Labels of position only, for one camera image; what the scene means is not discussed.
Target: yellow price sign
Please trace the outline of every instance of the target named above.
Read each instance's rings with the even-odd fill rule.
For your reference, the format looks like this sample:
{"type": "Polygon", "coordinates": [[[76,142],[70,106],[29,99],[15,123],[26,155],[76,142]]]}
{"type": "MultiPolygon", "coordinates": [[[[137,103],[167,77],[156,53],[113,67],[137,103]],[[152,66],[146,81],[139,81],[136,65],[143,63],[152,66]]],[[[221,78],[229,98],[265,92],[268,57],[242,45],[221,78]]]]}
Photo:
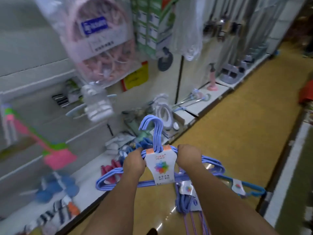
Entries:
{"type": "Polygon", "coordinates": [[[142,67],[125,77],[122,82],[123,91],[145,83],[149,79],[148,61],[142,63],[142,67]]]}

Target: colorful flower logo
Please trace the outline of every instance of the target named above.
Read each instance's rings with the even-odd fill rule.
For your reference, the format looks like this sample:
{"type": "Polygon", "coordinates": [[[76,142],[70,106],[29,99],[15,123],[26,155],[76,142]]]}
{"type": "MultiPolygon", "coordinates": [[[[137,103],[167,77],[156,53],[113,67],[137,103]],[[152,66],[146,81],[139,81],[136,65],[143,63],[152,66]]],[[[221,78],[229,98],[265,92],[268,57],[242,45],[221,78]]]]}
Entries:
{"type": "Polygon", "coordinates": [[[155,170],[162,174],[162,173],[166,173],[167,170],[168,170],[168,165],[166,164],[166,162],[160,162],[160,163],[157,163],[156,166],[154,167],[155,170]]]}

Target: hand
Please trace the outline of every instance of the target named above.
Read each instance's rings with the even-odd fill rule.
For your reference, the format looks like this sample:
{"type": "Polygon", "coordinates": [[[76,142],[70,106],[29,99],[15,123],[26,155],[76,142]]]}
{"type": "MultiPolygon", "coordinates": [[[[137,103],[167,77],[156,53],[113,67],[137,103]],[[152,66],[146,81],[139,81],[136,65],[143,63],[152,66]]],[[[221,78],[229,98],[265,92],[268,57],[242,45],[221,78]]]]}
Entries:
{"type": "Polygon", "coordinates": [[[187,173],[195,166],[202,166],[200,149],[189,144],[178,145],[177,165],[184,169],[187,173]]]}
{"type": "Polygon", "coordinates": [[[125,158],[123,171],[124,174],[127,174],[127,177],[134,176],[136,179],[139,180],[139,178],[143,175],[146,163],[141,157],[141,151],[142,148],[138,148],[128,154],[128,156],[125,158]]]}

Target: tiled floor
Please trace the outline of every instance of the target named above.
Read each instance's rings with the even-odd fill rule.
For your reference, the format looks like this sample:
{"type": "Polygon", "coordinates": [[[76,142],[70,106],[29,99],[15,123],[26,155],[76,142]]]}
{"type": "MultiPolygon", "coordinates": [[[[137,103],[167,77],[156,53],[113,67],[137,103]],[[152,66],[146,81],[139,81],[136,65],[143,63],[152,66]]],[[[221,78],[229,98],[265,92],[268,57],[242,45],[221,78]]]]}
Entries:
{"type": "MultiPolygon", "coordinates": [[[[298,90],[312,66],[311,59],[303,59],[298,50],[284,44],[277,58],[256,70],[174,146],[197,146],[204,155],[219,159],[228,175],[266,186],[299,113],[298,90]]],[[[146,170],[142,180],[151,178],[146,170]]],[[[171,184],[138,189],[134,234],[145,235],[153,227],[159,234],[186,234],[183,217],[175,210],[175,197],[171,184]]],[[[256,207],[258,199],[249,198],[247,202],[256,207]]],[[[196,213],[194,218],[198,233],[202,233],[196,213]]],[[[87,223],[84,221],[70,235],[79,235],[87,223]]]]}

